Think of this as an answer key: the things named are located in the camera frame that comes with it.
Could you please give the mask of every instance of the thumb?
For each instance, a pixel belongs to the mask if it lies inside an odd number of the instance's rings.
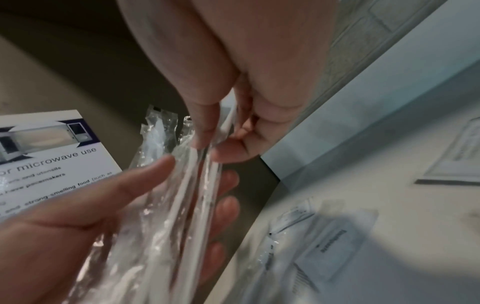
[[[22,219],[48,226],[93,225],[165,181],[174,166],[175,159],[164,156],[150,166],[128,170],[50,199],[28,210]]]

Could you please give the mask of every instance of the microwave picture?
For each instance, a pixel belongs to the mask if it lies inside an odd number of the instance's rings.
[[[0,162],[22,155],[92,140],[82,123],[0,132]]]

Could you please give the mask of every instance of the brown surface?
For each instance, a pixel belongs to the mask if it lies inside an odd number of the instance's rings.
[[[128,40],[93,35],[0,14],[0,114],[77,109],[121,168],[141,142],[148,104],[185,115],[176,91]],[[256,158],[229,166],[240,174],[233,193],[238,221],[220,239],[230,258],[278,184]],[[195,302],[203,302],[213,283]]]

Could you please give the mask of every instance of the hand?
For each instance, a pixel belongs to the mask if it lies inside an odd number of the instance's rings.
[[[39,204],[0,225],[0,294],[2,303],[61,303],[83,265],[103,223],[136,197],[162,183],[175,165],[166,156]],[[234,171],[222,174],[219,195],[235,187]],[[216,207],[211,236],[239,213],[238,201],[224,198]],[[225,251],[210,244],[201,280],[221,266]]]
[[[178,90],[197,147],[234,87],[235,134],[212,153],[241,162],[264,153],[312,97],[338,0],[118,0],[135,38]]]

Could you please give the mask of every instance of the person's left hand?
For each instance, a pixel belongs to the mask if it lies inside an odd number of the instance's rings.
[[[61,303],[65,299],[95,238],[107,219],[132,200],[162,183],[175,165],[166,156],[151,166],[134,169],[44,202],[0,225],[0,294],[2,303]],[[234,171],[222,174],[219,195],[234,188]],[[211,236],[239,214],[233,197],[216,206]],[[207,248],[201,281],[225,259],[221,244]]]

